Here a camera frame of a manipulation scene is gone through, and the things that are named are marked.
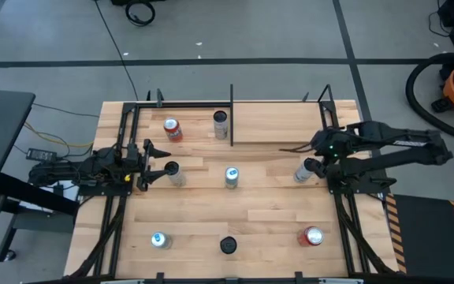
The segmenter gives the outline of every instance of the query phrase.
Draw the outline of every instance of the wooden table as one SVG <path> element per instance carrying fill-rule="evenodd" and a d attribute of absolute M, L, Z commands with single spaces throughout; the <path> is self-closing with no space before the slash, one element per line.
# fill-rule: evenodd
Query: wooden table
<path fill-rule="evenodd" d="M 103 104 L 94 148 L 115 143 L 122 104 Z M 336 101 L 336 106 L 341 125 L 359 121 L 355 101 Z M 302 271 L 304 277 L 347 276 L 336 209 L 326 182 L 313 177 L 296 184 L 292 179 L 301 161 L 312 154 L 278 151 L 309 141 L 322 127 L 318 104 L 235 102 L 233 147 L 229 138 L 214 138 L 212 116 L 216 110 L 220 108 L 142 110 L 136 142 L 141 146 L 143 139 L 150 138 L 157 149 L 171 152 L 171 157 L 152 159 L 152 168 L 162 169 L 168 161 L 176 161 L 187 184 L 175 188 L 163 177 L 148 192 L 133 189 L 125 211 L 117 278 L 155 278 L 157 272 L 164 272 L 166 278 L 292 278 L 295 271 Z M 223 110 L 230 115 L 229 109 Z M 184 140 L 180 143 L 170 143 L 162 129 L 169 116 L 182 126 Z M 367 157 L 368 153 L 357 155 Z M 240 170 L 234 190 L 224 186 L 228 166 Z M 93 198 L 80 209 L 66 275 L 80 266 L 99 239 L 105 199 Z M 356 200 L 364 237 L 396 270 L 381 203 L 364 195 L 357 195 Z M 296 234 L 307 226 L 323 230 L 321 245 L 298 245 Z M 169 234 L 172 248 L 153 248 L 151 235 L 155 231 Z M 219 241 L 226 236 L 237 240 L 238 248 L 232 255 L 219 248 Z M 360 271 L 351 235 L 350 240 L 355 269 Z M 109 243 L 104 272 L 110 248 Z"/>

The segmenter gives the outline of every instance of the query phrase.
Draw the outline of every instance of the silver can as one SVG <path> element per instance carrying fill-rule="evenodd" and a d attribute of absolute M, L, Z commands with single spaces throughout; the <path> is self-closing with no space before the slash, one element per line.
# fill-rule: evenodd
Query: silver can
<path fill-rule="evenodd" d="M 219 110 L 213 114 L 214 136 L 217 139 L 227 138 L 229 123 L 227 122 L 227 114 L 223 110 Z"/>
<path fill-rule="evenodd" d="M 184 186 L 187 183 L 185 175 L 181 171 L 180 165 L 178 163 L 171 161 L 164 166 L 164 170 L 167 172 L 167 177 L 169 180 L 178 187 Z"/>
<path fill-rule="evenodd" d="M 302 164 L 300 164 L 299 168 L 296 170 L 296 172 L 293 174 L 293 180 L 299 183 L 303 183 L 307 181 L 311 176 L 314 174 L 314 172 L 311 171 L 311 163 L 312 159 L 307 158 L 304 160 Z"/>
<path fill-rule="evenodd" d="M 310 226 L 297 234 L 301 246 L 320 245 L 323 242 L 323 232 L 315 226 Z"/>
<path fill-rule="evenodd" d="M 171 237 L 163 232 L 155 232 L 151 236 L 151 245 L 157 249 L 167 249 L 171 247 Z"/>
<path fill-rule="evenodd" d="M 235 189 L 237 187 L 237 181 L 239 180 L 240 172 L 235 167 L 227 168 L 225 171 L 225 187 L 227 189 Z"/>

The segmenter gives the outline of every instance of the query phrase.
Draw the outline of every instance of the gray floor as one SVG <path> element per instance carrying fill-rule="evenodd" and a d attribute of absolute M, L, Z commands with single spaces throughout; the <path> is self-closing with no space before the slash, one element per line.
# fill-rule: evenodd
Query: gray floor
<path fill-rule="evenodd" d="M 358 99 L 348 64 L 181 65 L 173 59 L 346 58 L 330 0 L 167 0 L 156 2 L 155 22 L 137 28 L 120 7 L 99 5 L 126 60 L 163 59 L 167 65 L 128 67 L 140 98 L 161 88 L 167 99 L 298 99 L 318 95 L 331 84 L 338 99 Z M 453 52 L 446 38 L 431 34 L 427 17 L 435 0 L 340 0 L 356 58 L 428 58 Z M 101 17 L 90 0 L 6 0 L 0 11 L 0 62 L 118 60 Z M 394 127 L 432 128 L 409 109 L 404 86 L 413 65 L 359 65 L 373 119 Z M 416 84 L 423 103 L 439 94 L 437 70 Z M 0 68 L 0 89 L 33 92 L 36 102 L 97 114 L 102 101 L 132 100 L 120 66 Z M 454 124 L 454 114 L 443 116 Z M 93 139 L 97 121 L 34 107 L 28 119 L 42 131 L 70 143 Z M 454 138 L 443 135 L 454 153 Z M 27 130 L 21 148 L 63 152 Z M 23 180 L 33 163 L 12 151 L 4 171 Z M 454 200 L 454 159 L 444 166 L 403 166 L 388 170 L 399 181 L 394 193 Z M 9 221 L 0 218 L 0 239 Z M 61 276 L 70 235 L 19 231 L 12 248 L 18 258 L 0 263 L 0 283 Z"/>

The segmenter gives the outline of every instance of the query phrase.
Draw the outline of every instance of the yellow cable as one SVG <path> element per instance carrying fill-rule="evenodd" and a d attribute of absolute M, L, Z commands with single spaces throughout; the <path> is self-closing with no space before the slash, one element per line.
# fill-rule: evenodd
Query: yellow cable
<path fill-rule="evenodd" d="M 55 140 L 55 139 L 51 139 L 51 138 L 48 138 L 48 137 L 45 137 L 42 133 L 36 131 L 32 126 L 31 124 L 29 124 L 29 122 L 25 122 L 24 123 L 24 127 L 31 130 L 34 134 L 36 134 L 39 138 L 41 139 L 44 139 L 44 140 L 47 140 L 49 142 L 52 142 L 52 143 L 56 143 L 56 144 L 60 144 L 60 145 L 65 145 L 65 146 L 69 146 L 69 147 L 73 147 L 73 148 L 85 148 L 85 147 L 90 147 L 91 145 L 93 145 L 94 142 L 91 142 L 91 143 L 86 143 L 86 144 L 67 144 L 67 143 L 64 143 L 60 140 Z"/>

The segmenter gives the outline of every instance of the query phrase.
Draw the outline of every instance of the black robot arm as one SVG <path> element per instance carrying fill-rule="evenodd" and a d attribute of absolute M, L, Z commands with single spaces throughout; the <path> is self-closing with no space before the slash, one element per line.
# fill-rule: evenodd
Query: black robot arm
<path fill-rule="evenodd" d="M 396 180 L 372 178 L 366 173 L 408 163 L 442 165 L 453 157 L 438 131 L 393 129 L 377 121 L 355 123 L 343 129 L 320 130 L 310 145 L 316 150 L 316 156 L 323 157 L 322 163 L 314 160 L 317 166 L 310 170 L 321 178 L 327 177 L 329 186 L 339 192 L 380 192 Z M 408 149 L 368 159 L 348 157 L 357 151 L 371 151 L 387 145 Z"/>
<path fill-rule="evenodd" d="M 164 170 L 151 171 L 149 159 L 171 154 L 155 149 L 150 140 L 144 141 L 143 154 L 139 152 L 136 144 L 129 144 L 125 158 L 122 158 L 121 151 L 115 146 L 117 145 L 94 151 L 92 156 L 83 162 L 40 163 L 29 172 L 29 182 L 36 186 L 46 186 L 70 180 L 74 185 L 109 187 L 127 185 L 132 182 L 130 174 L 139 173 L 136 187 L 146 191 L 148 184 L 166 174 Z"/>
<path fill-rule="evenodd" d="M 387 145 L 422 148 L 445 147 L 441 134 L 435 130 L 394 129 L 378 121 L 347 125 L 343 129 L 328 128 L 316 132 L 311 139 L 315 155 L 338 160 L 356 153 L 371 151 Z"/>

